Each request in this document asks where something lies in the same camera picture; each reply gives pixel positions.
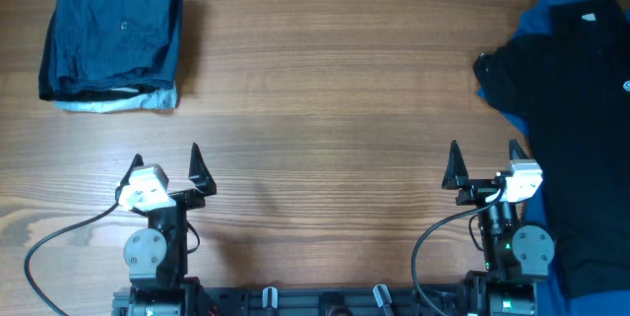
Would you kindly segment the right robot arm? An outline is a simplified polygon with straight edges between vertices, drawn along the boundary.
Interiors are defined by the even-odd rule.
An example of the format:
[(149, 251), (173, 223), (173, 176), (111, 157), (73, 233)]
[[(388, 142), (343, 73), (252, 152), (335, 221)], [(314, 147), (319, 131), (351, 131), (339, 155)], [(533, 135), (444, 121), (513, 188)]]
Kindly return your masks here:
[(535, 315), (536, 283), (548, 278), (555, 241), (547, 228), (522, 222), (517, 212), (537, 193), (542, 169), (515, 140), (509, 158), (494, 177), (471, 179), (458, 143), (450, 146), (442, 187), (458, 192), (458, 206), (473, 207), (486, 268), (459, 282), (457, 315)]

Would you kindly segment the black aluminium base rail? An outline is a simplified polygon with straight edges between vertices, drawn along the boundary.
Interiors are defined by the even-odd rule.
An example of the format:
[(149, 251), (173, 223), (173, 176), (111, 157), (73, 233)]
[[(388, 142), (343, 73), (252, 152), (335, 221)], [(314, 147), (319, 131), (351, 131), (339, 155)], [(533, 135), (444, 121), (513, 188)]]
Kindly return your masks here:
[(434, 315), (439, 306), (447, 315), (457, 313), (454, 288), (428, 289), (426, 304), (414, 288), (384, 284), (364, 288), (261, 289), (208, 287), (200, 295), (156, 296), (117, 292), (113, 315), (220, 315), (220, 316), (326, 316), (326, 315)]

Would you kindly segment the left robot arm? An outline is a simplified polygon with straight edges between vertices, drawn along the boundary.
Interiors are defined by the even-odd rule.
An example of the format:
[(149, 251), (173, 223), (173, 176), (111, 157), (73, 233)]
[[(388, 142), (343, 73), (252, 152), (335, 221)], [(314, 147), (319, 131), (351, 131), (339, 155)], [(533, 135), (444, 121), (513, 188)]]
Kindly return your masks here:
[(140, 155), (119, 182), (116, 202), (147, 219), (148, 226), (126, 241), (123, 258), (129, 268), (130, 288), (114, 295), (113, 316), (217, 316), (218, 305), (196, 277), (188, 277), (187, 219), (191, 210), (206, 206), (217, 184), (204, 163), (200, 148), (191, 148), (188, 179), (193, 187), (169, 193), (168, 178), (157, 164)]

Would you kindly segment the folded dark blue shorts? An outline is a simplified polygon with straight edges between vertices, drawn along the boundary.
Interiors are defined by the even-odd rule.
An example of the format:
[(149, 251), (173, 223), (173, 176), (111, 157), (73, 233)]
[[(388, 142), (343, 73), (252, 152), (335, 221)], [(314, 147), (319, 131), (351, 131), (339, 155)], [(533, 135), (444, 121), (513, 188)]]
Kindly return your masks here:
[(56, 0), (55, 92), (174, 85), (183, 0)]

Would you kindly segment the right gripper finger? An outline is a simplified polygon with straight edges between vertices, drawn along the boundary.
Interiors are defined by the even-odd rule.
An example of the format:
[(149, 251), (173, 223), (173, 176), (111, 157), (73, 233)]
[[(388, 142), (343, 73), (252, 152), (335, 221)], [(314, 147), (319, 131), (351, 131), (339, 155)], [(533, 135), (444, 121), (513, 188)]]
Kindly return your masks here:
[(442, 180), (441, 188), (445, 190), (462, 189), (469, 184), (468, 170), (456, 140), (450, 144), (449, 159)]
[(508, 149), (509, 149), (509, 158), (510, 158), (510, 160), (528, 159), (529, 158), (529, 156), (523, 150), (521, 145), (515, 139), (512, 139), (512, 140), (509, 141)]

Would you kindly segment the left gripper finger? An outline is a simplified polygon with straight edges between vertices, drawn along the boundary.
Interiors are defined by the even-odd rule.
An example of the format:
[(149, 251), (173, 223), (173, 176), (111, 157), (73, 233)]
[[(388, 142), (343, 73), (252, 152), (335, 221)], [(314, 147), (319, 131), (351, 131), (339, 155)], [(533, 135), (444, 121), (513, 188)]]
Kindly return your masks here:
[(217, 184), (210, 174), (197, 143), (191, 147), (188, 179), (203, 196), (217, 194)]
[(128, 185), (132, 171), (136, 167), (140, 167), (140, 166), (143, 166), (143, 165), (144, 165), (143, 157), (140, 154), (135, 154), (133, 159), (132, 159), (132, 162), (131, 162), (129, 168), (127, 169), (125, 175), (123, 176), (123, 178), (119, 182), (119, 187), (123, 188), (124, 186)]

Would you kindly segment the folded light denim garment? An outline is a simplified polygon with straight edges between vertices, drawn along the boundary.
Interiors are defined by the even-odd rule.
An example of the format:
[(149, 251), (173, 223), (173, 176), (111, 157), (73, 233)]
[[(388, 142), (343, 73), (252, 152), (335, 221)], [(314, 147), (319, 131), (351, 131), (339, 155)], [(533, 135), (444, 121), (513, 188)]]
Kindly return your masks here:
[(170, 88), (147, 84), (115, 87), (86, 87), (55, 92), (52, 101), (58, 109), (70, 112), (110, 113), (130, 110), (170, 110), (178, 104), (175, 85)]

